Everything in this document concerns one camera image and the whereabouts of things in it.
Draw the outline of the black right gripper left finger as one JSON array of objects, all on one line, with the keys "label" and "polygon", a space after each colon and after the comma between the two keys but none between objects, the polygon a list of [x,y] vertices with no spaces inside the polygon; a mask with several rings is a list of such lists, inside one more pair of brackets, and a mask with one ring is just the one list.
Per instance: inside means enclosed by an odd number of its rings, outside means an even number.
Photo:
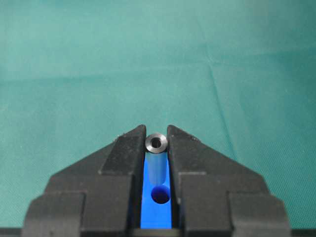
[{"label": "black right gripper left finger", "polygon": [[146,127],[53,174],[34,199],[24,237],[124,237],[141,223]]}]

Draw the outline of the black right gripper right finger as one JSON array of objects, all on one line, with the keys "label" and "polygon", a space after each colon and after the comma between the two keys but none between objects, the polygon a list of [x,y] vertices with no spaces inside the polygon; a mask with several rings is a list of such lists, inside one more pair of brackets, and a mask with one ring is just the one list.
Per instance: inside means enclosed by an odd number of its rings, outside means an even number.
[{"label": "black right gripper right finger", "polygon": [[289,237],[282,200],[255,171],[167,128],[172,226],[185,237]]}]

